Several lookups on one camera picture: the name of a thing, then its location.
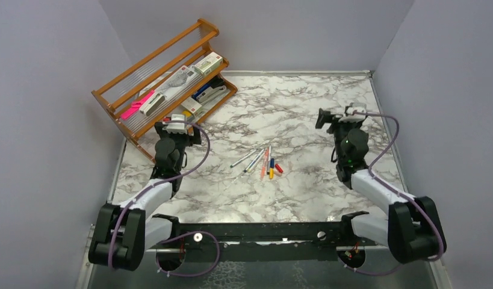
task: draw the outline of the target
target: wall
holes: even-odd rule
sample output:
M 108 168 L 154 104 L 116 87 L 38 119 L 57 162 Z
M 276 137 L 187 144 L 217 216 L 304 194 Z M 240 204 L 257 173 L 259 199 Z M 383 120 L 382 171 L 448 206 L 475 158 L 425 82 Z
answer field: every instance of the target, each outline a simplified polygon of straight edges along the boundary
M 133 62 L 203 17 L 232 70 L 363 70 L 379 64 L 414 0 L 99 1 Z
M 90 91 L 130 65 L 97 0 L 0 1 L 0 289 L 74 287 L 122 139 Z
M 437 203 L 454 288 L 493 288 L 493 1 L 416 0 L 374 81 L 411 193 Z

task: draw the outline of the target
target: wooden shelf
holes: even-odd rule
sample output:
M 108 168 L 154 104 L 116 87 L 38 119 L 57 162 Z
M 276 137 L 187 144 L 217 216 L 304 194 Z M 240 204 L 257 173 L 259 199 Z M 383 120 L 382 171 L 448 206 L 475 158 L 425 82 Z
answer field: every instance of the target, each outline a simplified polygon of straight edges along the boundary
M 181 39 L 193 33 L 195 30 L 199 30 L 200 39 L 187 48 L 184 52 L 180 53 L 172 61 L 166 63 L 165 65 L 157 64 L 154 60 L 166 49 L 172 47 Z M 172 99 L 165 101 L 165 103 L 160 105 L 150 116 L 144 116 L 139 111 L 137 111 L 128 120 L 123 120 L 120 116 L 131 107 L 131 102 L 139 99 L 143 99 L 151 90 L 156 89 L 161 84 L 163 84 L 171 75 L 173 75 L 182 66 L 191 66 L 197 63 L 201 58 L 205 57 L 211 52 L 214 52 L 209 41 L 219 35 L 219 30 L 216 26 L 206 21 L 205 19 L 199 19 L 195 24 L 181 32 L 178 36 L 171 39 L 171 41 L 165 43 L 144 59 L 140 60 L 138 63 L 131 66 L 128 70 L 121 73 L 119 76 L 115 77 L 112 81 L 105 84 L 98 90 L 92 91 L 92 95 L 96 98 L 101 107 L 106 111 L 108 116 L 113 119 L 114 123 L 120 129 L 122 134 L 133 143 L 146 157 L 151 161 L 154 160 L 153 154 L 150 154 L 142 145 L 139 144 L 138 140 L 140 137 L 145 135 L 157 121 L 160 121 L 163 117 L 173 113 L 181 103 L 183 103 L 187 98 L 197 92 L 202 86 L 209 82 L 213 77 L 218 75 L 223 78 L 220 72 L 229 66 L 228 60 L 222 55 L 223 63 L 219 67 L 211 72 L 206 77 L 199 76 L 196 78 L 195 83 L 191 87 L 187 87 L 184 91 L 179 92 L 174 95 Z M 146 76 L 139 76 L 145 73 L 138 73 L 142 69 L 155 69 Z M 161 80 L 157 81 L 163 75 L 165 75 L 168 70 L 172 69 L 172 72 L 168 73 Z M 237 92 L 236 86 L 230 83 L 228 80 L 224 79 L 225 86 L 227 87 L 228 93 L 224 96 L 219 96 L 219 100 L 212 107 L 209 107 L 207 112 L 203 116 L 197 119 L 197 123 L 202 123 L 207 119 L 219 106 L 221 106 L 227 99 L 229 99 L 234 93 Z M 112 92 L 118 87 L 126 87 L 127 89 L 118 89 L 120 92 Z

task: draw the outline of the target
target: wooden rack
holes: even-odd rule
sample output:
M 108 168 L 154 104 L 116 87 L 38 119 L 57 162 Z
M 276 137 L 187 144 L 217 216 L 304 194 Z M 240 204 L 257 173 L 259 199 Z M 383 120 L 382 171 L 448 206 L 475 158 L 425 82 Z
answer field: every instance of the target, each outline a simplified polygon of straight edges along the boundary
M 173 45 L 179 44 L 184 45 L 181 41 L 182 39 L 188 40 L 188 35 L 193 31 L 198 29 L 199 40 L 193 43 L 184 52 L 180 53 L 172 61 L 166 63 L 165 65 L 158 64 L 160 59 L 158 56 L 162 52 L 166 51 Z M 223 57 L 223 63 L 213 72 L 211 72 L 206 77 L 199 76 L 199 81 L 189 90 L 186 90 L 184 94 L 178 96 L 177 99 L 164 109 L 156 110 L 149 117 L 142 116 L 141 122 L 135 124 L 123 120 L 120 118 L 122 113 L 131 107 L 131 102 L 139 99 L 143 99 L 149 91 L 156 89 L 163 82 L 165 82 L 173 73 L 175 73 L 183 65 L 190 66 L 197 63 L 200 59 L 213 52 L 209 41 L 219 35 L 219 30 L 216 26 L 209 23 L 205 19 L 199 19 L 191 27 L 177 35 L 175 38 L 171 39 L 169 42 L 165 43 L 144 59 L 140 60 L 135 65 L 131 66 L 128 70 L 121 73 L 119 76 L 115 77 L 112 81 L 105 84 L 98 90 L 92 91 L 92 95 L 97 99 L 99 104 L 104 108 L 107 114 L 113 119 L 114 123 L 120 129 L 122 134 L 136 146 L 146 157 L 154 162 L 154 157 L 152 153 L 149 153 L 141 144 L 140 138 L 145 135 L 150 129 L 153 128 L 154 124 L 160 121 L 163 117 L 169 115 L 173 110 L 178 108 L 182 102 L 184 102 L 188 97 L 193 95 L 199 88 L 210 81 L 216 75 L 221 76 L 221 71 L 229 66 L 228 60 Z M 163 77 L 158 81 L 164 74 L 166 74 L 170 69 L 172 72 Z M 197 118 L 197 123 L 202 123 L 207 117 L 209 117 L 219 106 L 221 106 L 225 101 L 227 101 L 235 92 L 237 92 L 236 86 L 232 83 L 225 81 L 225 86 L 227 90 L 223 93 L 219 100 L 214 101 L 210 107 L 206 108 L 206 112 Z

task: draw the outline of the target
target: red cap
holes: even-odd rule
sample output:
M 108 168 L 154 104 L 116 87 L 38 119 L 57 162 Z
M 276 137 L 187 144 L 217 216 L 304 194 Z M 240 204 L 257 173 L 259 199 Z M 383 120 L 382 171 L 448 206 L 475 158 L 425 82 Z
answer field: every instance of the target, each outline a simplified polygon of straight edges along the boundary
M 284 170 L 282 170 L 282 168 L 281 168 L 281 166 L 280 166 L 280 165 L 275 164 L 275 165 L 274 165 L 274 167 L 276 168 L 276 170 L 277 170 L 278 172 L 280 172 L 280 173 L 283 173 L 283 172 L 284 172 Z

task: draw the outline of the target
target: marble table top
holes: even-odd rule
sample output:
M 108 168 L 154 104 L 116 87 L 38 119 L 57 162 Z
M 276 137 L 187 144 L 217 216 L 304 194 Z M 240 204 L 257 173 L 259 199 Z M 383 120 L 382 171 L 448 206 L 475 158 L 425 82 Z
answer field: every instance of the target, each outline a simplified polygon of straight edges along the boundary
M 314 222 L 340 220 L 343 214 L 370 211 L 383 215 L 368 199 L 339 182 L 330 162 L 333 137 L 315 129 L 318 109 L 342 112 L 351 102 L 379 111 L 367 76 L 229 76 L 236 95 L 209 117 L 202 127 L 211 139 L 207 161 L 185 176 L 177 195 L 155 213 L 190 222 Z M 367 163 L 387 145 L 381 119 L 368 118 Z M 158 140 L 155 132 L 146 142 Z M 283 176 L 261 181 L 260 169 L 236 177 L 247 162 L 230 164 L 253 148 L 273 147 Z M 203 157 L 206 145 L 187 148 L 188 168 Z M 138 192 L 148 181 L 153 164 L 131 144 L 126 145 L 113 203 Z M 391 152 L 374 167 L 385 180 L 402 188 Z

